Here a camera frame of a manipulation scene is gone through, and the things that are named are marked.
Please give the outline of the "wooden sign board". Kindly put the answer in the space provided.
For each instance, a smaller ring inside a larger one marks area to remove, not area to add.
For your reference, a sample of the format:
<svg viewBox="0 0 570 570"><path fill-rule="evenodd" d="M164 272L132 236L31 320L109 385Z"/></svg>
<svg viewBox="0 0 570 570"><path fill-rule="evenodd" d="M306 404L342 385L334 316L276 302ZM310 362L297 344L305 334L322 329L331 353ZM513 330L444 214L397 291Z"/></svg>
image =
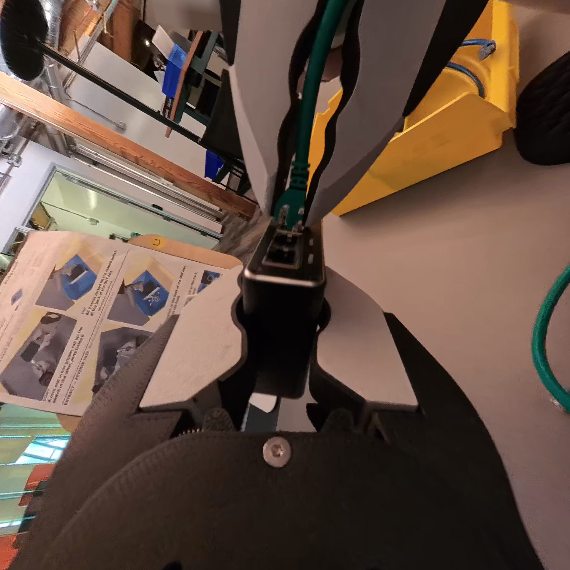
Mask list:
<svg viewBox="0 0 570 570"><path fill-rule="evenodd" d="M97 324L97 340L89 342L88 364L82 375L93 372L94 393L116 378L150 339L158 338L159 326L175 324L184 306L206 286L242 263L235 257L163 240L155 249L144 235L131 240L118 270L110 300L105 303L105 319Z"/></svg>

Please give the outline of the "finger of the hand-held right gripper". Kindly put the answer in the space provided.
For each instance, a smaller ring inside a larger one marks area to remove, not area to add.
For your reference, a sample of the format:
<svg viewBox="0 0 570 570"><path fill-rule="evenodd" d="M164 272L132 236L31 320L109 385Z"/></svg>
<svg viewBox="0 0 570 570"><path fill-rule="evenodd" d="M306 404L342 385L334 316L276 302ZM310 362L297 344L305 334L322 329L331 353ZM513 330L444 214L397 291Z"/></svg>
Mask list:
<svg viewBox="0 0 570 570"><path fill-rule="evenodd" d="M445 1L363 2L358 75L333 116L332 155L317 181L306 224L342 202L403 125L405 104L444 6Z"/></svg>
<svg viewBox="0 0 570 570"><path fill-rule="evenodd" d="M270 215L294 153L298 85L326 1L229 1L229 76L247 174Z"/></svg>

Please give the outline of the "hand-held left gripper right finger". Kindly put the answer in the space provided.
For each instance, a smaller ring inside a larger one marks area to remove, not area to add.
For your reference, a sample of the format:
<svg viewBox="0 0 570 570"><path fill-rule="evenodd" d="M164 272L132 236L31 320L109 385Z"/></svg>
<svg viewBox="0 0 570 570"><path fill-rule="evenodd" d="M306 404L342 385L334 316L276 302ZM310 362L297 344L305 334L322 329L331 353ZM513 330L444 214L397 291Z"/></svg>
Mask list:
<svg viewBox="0 0 570 570"><path fill-rule="evenodd" d="M324 301L325 324L317 333L308 380L314 402L326 412L348 410L359 427L377 411L417 411L381 306L331 268Z"/></svg>

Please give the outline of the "black network switch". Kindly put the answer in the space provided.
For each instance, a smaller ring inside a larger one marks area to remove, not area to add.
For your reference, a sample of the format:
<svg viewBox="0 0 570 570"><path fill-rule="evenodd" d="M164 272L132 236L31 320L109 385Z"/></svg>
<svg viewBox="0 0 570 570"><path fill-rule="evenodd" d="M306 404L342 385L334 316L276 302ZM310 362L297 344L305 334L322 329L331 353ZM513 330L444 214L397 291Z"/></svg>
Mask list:
<svg viewBox="0 0 570 570"><path fill-rule="evenodd" d="M322 222L301 232L271 222L242 275L254 391L300 398L324 304Z"/></svg>

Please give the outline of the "black round object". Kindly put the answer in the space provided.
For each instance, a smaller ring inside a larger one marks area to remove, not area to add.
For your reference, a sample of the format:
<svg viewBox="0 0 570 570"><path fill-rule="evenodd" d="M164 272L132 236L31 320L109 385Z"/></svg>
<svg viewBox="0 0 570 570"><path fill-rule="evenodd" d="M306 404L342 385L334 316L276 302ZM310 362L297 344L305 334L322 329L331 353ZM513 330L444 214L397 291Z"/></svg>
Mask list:
<svg viewBox="0 0 570 570"><path fill-rule="evenodd" d="M541 166L569 163L569 53L525 86L517 98L516 122L515 144L524 160Z"/></svg>

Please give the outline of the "black fuzzy ball on pole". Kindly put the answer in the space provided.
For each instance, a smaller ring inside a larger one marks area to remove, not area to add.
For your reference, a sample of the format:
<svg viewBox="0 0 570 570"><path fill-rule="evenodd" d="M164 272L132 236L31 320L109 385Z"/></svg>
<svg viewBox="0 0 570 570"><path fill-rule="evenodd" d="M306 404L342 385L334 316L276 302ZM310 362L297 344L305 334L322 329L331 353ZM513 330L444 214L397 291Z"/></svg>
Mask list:
<svg viewBox="0 0 570 570"><path fill-rule="evenodd" d="M4 53L4 60L11 73L24 81L32 81L43 72L44 56L47 56L186 139L202 146L207 151L213 152L222 160L245 168L242 159L205 143L203 138L166 118L160 112L153 110L137 98L130 96L50 47L47 44L48 30L49 25L45 12L39 1L4 2L1 8L1 48Z"/></svg>

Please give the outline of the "wooden beam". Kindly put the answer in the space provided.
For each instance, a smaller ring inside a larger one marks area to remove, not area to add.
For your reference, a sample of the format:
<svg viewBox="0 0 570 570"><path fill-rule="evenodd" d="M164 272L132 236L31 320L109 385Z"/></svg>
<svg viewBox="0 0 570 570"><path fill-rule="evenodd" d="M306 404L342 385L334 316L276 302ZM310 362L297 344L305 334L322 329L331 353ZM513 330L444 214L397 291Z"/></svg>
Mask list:
<svg viewBox="0 0 570 570"><path fill-rule="evenodd" d="M57 131L125 160L170 183L188 196L240 219L253 218L256 207L143 146L127 139L32 87L1 73L1 103Z"/></svg>

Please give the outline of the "orange tool case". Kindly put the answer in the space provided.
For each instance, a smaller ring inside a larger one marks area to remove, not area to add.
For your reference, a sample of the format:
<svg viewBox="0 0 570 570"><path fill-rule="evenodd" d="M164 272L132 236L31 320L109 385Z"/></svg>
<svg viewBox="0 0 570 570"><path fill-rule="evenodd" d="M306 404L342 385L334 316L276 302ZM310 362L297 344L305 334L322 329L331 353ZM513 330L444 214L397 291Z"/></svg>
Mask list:
<svg viewBox="0 0 570 570"><path fill-rule="evenodd" d="M34 496L39 496L46 487L47 481L53 474L55 463L43 463L34 466L20 495L19 507L27 507Z"/></svg>

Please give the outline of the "printed instruction sheet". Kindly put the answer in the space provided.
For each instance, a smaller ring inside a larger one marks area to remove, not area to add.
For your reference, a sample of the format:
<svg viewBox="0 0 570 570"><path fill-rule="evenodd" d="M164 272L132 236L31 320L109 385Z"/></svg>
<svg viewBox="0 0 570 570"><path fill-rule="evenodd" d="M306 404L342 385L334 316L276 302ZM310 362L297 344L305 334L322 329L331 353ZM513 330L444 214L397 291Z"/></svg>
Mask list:
<svg viewBox="0 0 570 570"><path fill-rule="evenodd" d="M1 281L1 403L81 416L220 264L78 232L30 232Z"/></svg>

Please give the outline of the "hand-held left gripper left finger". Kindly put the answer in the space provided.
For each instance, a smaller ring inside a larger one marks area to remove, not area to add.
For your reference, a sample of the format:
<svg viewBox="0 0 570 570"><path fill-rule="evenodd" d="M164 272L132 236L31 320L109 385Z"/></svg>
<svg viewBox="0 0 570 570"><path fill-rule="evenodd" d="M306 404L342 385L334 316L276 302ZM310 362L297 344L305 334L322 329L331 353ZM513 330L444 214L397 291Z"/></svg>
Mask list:
<svg viewBox="0 0 570 570"><path fill-rule="evenodd" d="M141 398L141 410L185 410L202 427L210 410L224 408L241 428L250 388L240 383L240 376L230 378L247 356L245 330L235 317L242 271L242 266L225 271L184 306Z"/></svg>

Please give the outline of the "yellow plastic bin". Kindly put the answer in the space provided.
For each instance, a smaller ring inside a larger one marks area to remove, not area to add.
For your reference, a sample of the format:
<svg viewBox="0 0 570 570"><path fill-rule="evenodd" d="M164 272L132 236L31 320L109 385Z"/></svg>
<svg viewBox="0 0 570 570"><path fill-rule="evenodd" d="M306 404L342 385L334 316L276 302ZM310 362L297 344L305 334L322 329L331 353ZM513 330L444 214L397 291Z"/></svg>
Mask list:
<svg viewBox="0 0 570 570"><path fill-rule="evenodd" d="M502 146L516 125L519 33L512 6L488 1L417 108L350 194L342 216Z"/></svg>

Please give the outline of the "silver air duct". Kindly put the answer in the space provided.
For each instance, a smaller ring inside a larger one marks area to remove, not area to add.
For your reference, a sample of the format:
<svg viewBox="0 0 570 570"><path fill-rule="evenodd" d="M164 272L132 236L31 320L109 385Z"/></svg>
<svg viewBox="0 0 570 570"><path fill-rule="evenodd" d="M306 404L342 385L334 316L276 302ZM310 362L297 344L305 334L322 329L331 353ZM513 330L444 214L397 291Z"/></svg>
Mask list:
<svg viewBox="0 0 570 570"><path fill-rule="evenodd" d="M72 36L80 21L89 12L85 1L40 1L46 21L46 44L53 50L64 53L65 40ZM63 93L61 65L47 55L44 55L46 81L52 96L55 92Z"/></svg>

